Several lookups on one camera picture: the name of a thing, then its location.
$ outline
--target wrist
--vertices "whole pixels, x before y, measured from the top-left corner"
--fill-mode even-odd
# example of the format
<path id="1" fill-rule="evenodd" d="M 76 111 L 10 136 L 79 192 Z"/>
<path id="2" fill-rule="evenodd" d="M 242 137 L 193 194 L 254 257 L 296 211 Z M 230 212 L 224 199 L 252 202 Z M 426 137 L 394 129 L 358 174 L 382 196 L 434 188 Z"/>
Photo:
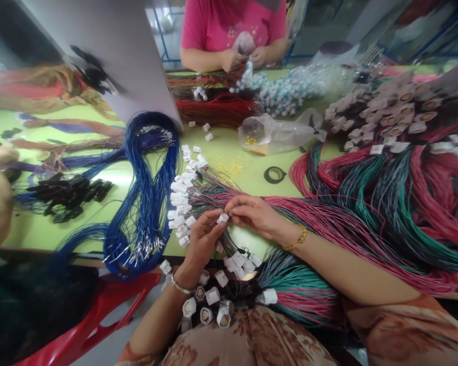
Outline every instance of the wrist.
<path id="1" fill-rule="evenodd" d="M 297 243 L 301 234 L 302 229 L 298 225 L 285 221 L 274 240 L 282 247 L 290 247 Z"/>
<path id="2" fill-rule="evenodd" d="M 186 290 L 195 290 L 202 275 L 202 270 L 203 268 L 200 269 L 198 266 L 183 262 L 174 274 L 175 281 Z"/>

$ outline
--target silver bracelet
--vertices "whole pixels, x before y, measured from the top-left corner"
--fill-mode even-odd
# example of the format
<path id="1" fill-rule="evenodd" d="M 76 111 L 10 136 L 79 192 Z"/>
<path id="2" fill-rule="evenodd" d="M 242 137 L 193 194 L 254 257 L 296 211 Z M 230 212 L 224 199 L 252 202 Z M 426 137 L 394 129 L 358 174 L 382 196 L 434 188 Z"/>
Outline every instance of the silver bracelet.
<path id="1" fill-rule="evenodd" d="M 180 290 L 184 294 L 191 295 L 192 293 L 195 292 L 195 291 L 190 291 L 190 290 L 180 287 L 180 285 L 177 284 L 177 282 L 175 281 L 175 277 L 173 277 L 173 273 L 171 274 L 171 283 L 173 284 L 173 286 L 175 286 L 178 290 Z"/>

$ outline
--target bangle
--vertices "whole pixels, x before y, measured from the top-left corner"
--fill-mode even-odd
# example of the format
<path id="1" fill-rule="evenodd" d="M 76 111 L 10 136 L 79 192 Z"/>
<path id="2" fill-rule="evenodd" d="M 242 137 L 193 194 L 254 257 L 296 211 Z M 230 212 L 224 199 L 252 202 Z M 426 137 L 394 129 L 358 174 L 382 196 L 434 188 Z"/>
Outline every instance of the bangle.
<path id="1" fill-rule="evenodd" d="M 303 225 L 299 225 L 300 229 L 302 229 L 302 233 L 300 234 L 299 238 L 297 239 L 297 244 L 302 244 L 305 241 L 305 238 L 307 237 L 307 228 Z M 284 247 L 283 249 L 287 252 L 291 252 L 293 249 L 297 247 L 297 244 L 293 244 L 288 247 Z"/>
<path id="2" fill-rule="evenodd" d="M 195 291 L 190 291 L 190 290 L 184 289 L 183 287 L 180 287 L 180 285 L 177 284 L 177 282 L 175 281 L 175 278 L 173 277 L 173 273 L 171 274 L 171 283 L 173 284 L 173 286 L 175 286 L 175 288 L 177 288 L 184 294 L 191 295 L 192 293 L 195 292 Z"/>

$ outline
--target gold bracelet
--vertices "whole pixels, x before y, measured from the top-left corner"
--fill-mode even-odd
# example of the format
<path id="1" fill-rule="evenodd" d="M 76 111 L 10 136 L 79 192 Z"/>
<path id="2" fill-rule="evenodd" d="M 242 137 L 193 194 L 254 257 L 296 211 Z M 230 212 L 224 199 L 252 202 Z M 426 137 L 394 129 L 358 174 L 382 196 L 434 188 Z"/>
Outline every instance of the gold bracelet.
<path id="1" fill-rule="evenodd" d="M 297 244 L 302 244 L 305 241 L 305 238 L 307 237 L 307 229 L 303 225 L 299 226 L 302 229 L 302 234 L 300 234 L 299 238 L 297 239 Z M 297 247 L 297 244 L 293 244 L 289 247 L 284 247 L 283 249 L 287 252 L 291 252 L 293 249 Z"/>

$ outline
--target woman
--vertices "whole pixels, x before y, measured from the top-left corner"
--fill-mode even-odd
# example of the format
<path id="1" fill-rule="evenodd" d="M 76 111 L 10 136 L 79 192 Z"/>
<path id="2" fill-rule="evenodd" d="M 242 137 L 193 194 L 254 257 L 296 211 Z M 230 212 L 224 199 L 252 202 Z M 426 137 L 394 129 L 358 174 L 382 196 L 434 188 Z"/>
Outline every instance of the woman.
<path id="1" fill-rule="evenodd" d="M 255 68 L 279 61 L 287 50 L 285 1 L 275 12 L 260 3 L 187 0 L 180 50 L 183 67 L 229 72 L 247 57 Z"/>
<path id="2" fill-rule="evenodd" d="M 348 319 L 367 348 L 370 364 L 458 365 L 458 322 L 432 297 L 317 235 L 304 236 L 299 226 L 259 197 L 237 196 L 224 211 L 236 225 L 248 225 L 292 251 L 343 294 Z M 215 223 L 221 213 L 206 212 L 193 225 L 187 257 L 174 275 L 178 286 L 193 290 L 197 285 L 216 239 L 227 227 Z M 169 284 L 134 331 L 117 365 L 336 365 L 300 325 L 263 306 L 235 313 L 227 329 L 213 320 L 172 343 L 189 297 Z"/>

